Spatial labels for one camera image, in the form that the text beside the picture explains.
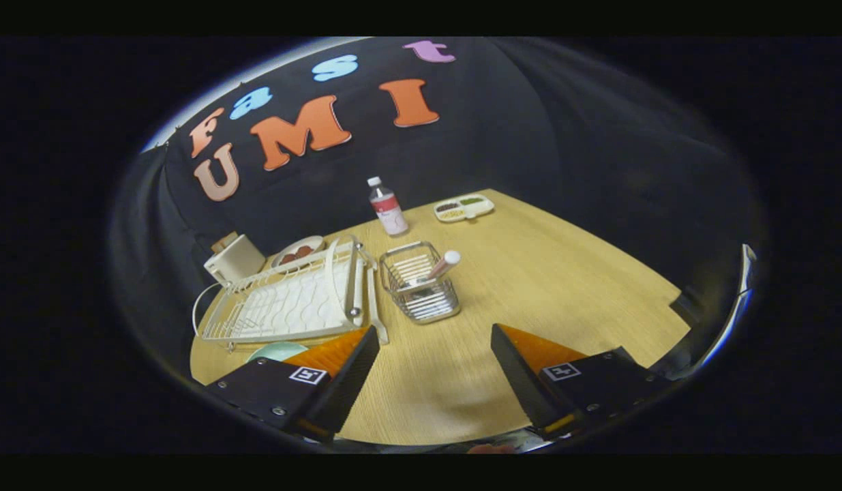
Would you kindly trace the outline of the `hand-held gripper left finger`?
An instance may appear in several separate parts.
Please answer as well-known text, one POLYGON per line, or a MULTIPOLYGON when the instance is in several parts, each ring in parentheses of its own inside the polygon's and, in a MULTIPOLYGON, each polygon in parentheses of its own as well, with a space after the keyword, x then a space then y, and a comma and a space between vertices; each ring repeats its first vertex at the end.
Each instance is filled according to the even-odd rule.
POLYGON ((330 443, 342 431, 379 355, 374 326, 283 361, 256 357, 205 385, 237 413, 296 437, 330 443))

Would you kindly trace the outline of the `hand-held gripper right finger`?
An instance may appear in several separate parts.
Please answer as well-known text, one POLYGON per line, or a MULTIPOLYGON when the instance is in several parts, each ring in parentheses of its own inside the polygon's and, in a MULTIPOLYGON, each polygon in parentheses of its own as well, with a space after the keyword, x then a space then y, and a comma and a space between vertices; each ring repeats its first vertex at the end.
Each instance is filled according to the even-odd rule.
POLYGON ((492 325, 490 348, 530 426, 544 439, 608 426, 674 383, 636 363, 624 348, 586 355, 501 323, 492 325))

